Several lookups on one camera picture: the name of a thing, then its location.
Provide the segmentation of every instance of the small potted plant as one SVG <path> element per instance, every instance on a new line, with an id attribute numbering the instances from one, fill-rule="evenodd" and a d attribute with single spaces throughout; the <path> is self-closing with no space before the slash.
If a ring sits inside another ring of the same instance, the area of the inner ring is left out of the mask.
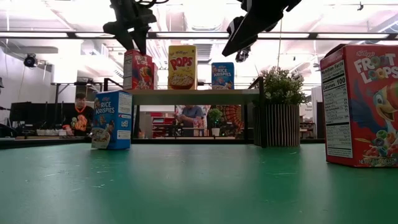
<path id="1" fill-rule="evenodd" d="M 299 106 L 308 102 L 302 91 L 303 77 L 291 74 L 280 67 L 262 70 L 259 77 L 264 79 L 265 112 L 259 114 L 260 102 L 253 101 L 253 116 L 255 122 L 259 122 L 259 117 L 266 122 L 263 129 L 265 133 L 261 133 L 261 124 L 254 125 L 255 138 L 265 137 L 268 146 L 298 146 L 300 144 Z"/>
<path id="2" fill-rule="evenodd" d="M 211 133 L 214 136 L 220 136 L 220 128 L 217 128 L 217 126 L 220 123 L 222 115 L 223 113 L 217 108 L 209 110 L 207 114 L 211 123 Z"/>

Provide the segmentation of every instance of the person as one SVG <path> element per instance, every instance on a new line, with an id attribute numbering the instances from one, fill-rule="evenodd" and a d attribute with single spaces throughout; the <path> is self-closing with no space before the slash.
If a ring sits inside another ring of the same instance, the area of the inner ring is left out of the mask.
<path id="1" fill-rule="evenodd" d="M 193 128 L 194 119 L 202 119 L 203 112 L 197 105 L 185 105 L 182 114 L 177 116 L 177 121 L 183 123 L 183 128 Z M 193 130 L 184 130 L 184 136 L 193 136 Z"/>
<path id="2" fill-rule="evenodd" d="M 86 95 L 77 93 L 75 107 L 72 110 L 64 111 L 63 129 L 68 136 L 87 136 L 92 127 L 94 109 L 86 105 Z"/>

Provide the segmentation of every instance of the green table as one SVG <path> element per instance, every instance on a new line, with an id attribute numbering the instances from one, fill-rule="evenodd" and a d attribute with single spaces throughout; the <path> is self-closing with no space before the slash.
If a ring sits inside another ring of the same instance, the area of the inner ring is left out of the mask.
<path id="1" fill-rule="evenodd" d="M 70 144 L 0 151 L 0 223 L 396 223 L 398 170 L 323 144 Z"/>

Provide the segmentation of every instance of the green leaves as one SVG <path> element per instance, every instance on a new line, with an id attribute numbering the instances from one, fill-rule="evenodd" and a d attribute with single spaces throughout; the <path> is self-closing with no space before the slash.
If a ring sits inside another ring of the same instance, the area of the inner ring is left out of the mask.
<path id="1" fill-rule="evenodd" d="M 213 123 L 214 128 L 217 127 L 217 124 L 219 123 L 222 115 L 223 115 L 223 113 L 217 108 L 211 109 L 207 113 L 207 116 L 209 117 L 210 122 Z"/>
<path id="2" fill-rule="evenodd" d="M 297 105 L 308 102 L 302 92 L 304 81 L 302 76 L 292 75 L 290 77 L 288 70 L 274 66 L 270 70 L 262 70 L 259 77 L 264 77 L 266 104 Z"/>

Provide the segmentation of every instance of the white wall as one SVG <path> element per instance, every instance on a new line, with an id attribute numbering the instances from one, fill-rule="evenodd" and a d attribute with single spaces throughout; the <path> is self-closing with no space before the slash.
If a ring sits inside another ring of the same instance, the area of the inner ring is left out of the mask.
<path id="1" fill-rule="evenodd" d="M 31 101 L 53 103 L 55 87 L 51 86 L 51 73 L 41 68 L 25 68 L 21 59 L 6 55 L 0 48 L 0 77 L 4 88 L 0 94 L 0 106 L 10 108 L 11 103 Z M 0 111 L 0 123 L 9 117 L 9 111 Z"/>

